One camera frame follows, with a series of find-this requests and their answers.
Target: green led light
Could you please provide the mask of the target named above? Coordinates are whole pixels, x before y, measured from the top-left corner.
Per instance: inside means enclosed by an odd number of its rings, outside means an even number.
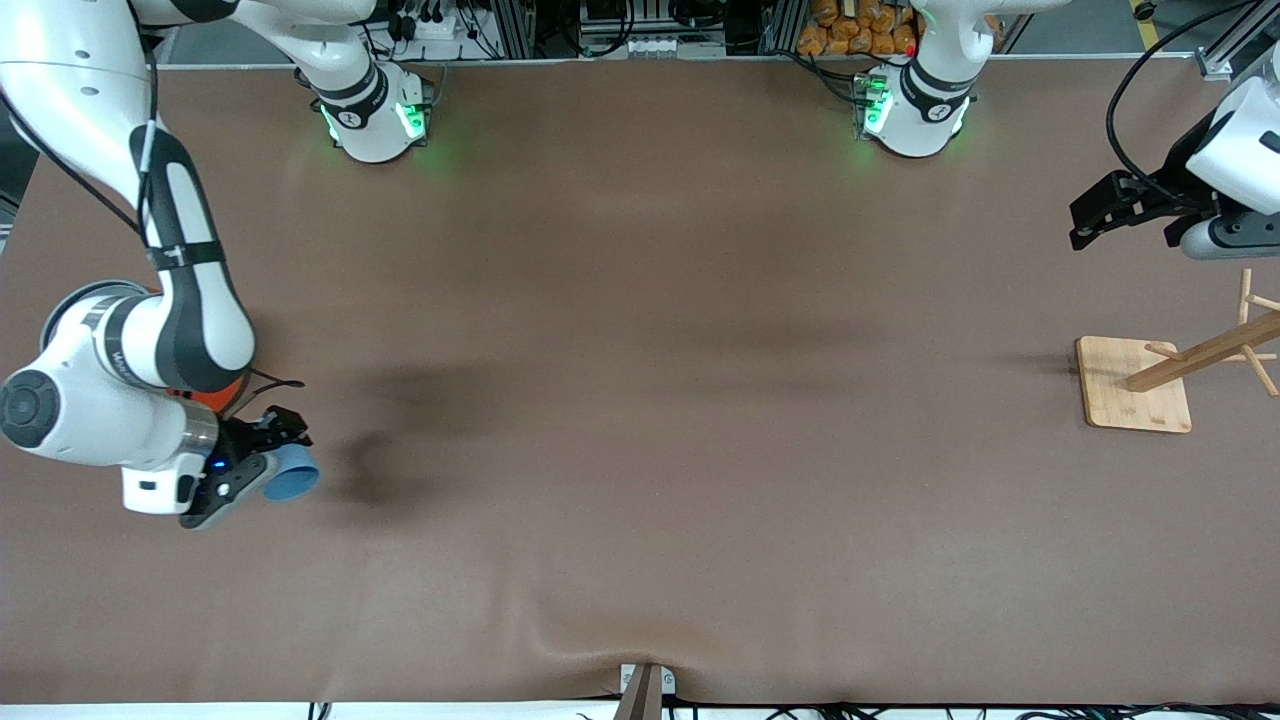
[[[404,106],[399,102],[396,104],[396,114],[401,117],[401,124],[404,126],[404,132],[412,138],[422,137],[424,126],[422,111],[413,106]]]
[[[884,129],[884,119],[888,117],[891,109],[893,109],[893,95],[884,92],[879,100],[867,109],[867,132],[874,133]]]
[[[334,142],[338,142],[338,129],[333,127],[333,118],[329,115],[329,110],[324,105],[320,106],[320,114],[324,115],[324,122],[329,126],[329,137],[332,137]]]

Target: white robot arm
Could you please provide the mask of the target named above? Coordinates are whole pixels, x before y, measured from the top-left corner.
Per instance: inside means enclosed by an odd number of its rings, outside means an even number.
[[[864,131],[908,158],[942,150],[960,131],[969,91],[991,58],[995,35],[986,17],[1038,13],[1070,0],[911,0],[924,18],[924,36],[906,67],[873,70],[883,79],[879,110]]]
[[[270,452],[310,445],[296,414],[219,418],[168,395],[239,382],[253,331],[232,286],[195,164],[155,111],[141,26],[232,17],[298,61],[357,160],[421,140],[406,118],[417,76],[379,65],[348,27],[372,0],[4,0],[0,91],[19,132],[137,213],[160,292],[95,283],[50,316],[41,354],[0,387],[0,429],[55,460],[122,466],[124,505],[204,527],[271,471]],[[296,14],[306,12],[307,17]]]
[[[1157,218],[1170,247],[1197,260],[1280,255],[1280,56],[1236,78],[1170,149],[1149,181],[1115,170],[1071,204],[1071,246]]]

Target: wooden stand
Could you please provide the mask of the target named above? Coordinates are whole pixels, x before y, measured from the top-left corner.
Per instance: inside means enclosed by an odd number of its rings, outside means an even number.
[[[1253,295],[1252,272],[1240,275],[1236,327],[1179,352],[1167,342],[1114,337],[1082,337],[1075,342],[1080,365],[1084,416],[1096,428],[1188,433],[1190,409],[1183,378],[1216,363],[1248,363],[1271,397],[1280,397],[1258,345],[1280,337],[1280,302]],[[1267,313],[1249,319],[1249,306]]]

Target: wooden base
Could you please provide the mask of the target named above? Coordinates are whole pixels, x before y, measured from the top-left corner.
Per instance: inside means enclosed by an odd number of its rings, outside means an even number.
[[[1179,434],[1192,430],[1192,414],[1181,379],[1147,392],[1130,392],[1124,387],[1125,378],[1164,360],[1143,347],[1148,342],[1152,341],[1092,336],[1075,341],[1084,418],[1094,428]],[[1167,342],[1155,345],[1178,350]]]

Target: brown table surface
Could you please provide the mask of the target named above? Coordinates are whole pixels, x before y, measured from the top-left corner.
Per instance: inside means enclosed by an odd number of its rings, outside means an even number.
[[[1189,436],[1097,430],[1070,370],[1235,316],[1156,224],[1069,249],[1126,67],[993,63],[923,161],[790,64],[462,69],[379,167],[284,72],[164,73],[325,480],[188,533],[5,443],[0,698],[1280,700],[1280,410],[1229,365]],[[1153,167],[1221,90],[1157,61],[1121,133]],[[47,164],[3,270],[6,372],[152,277]]]

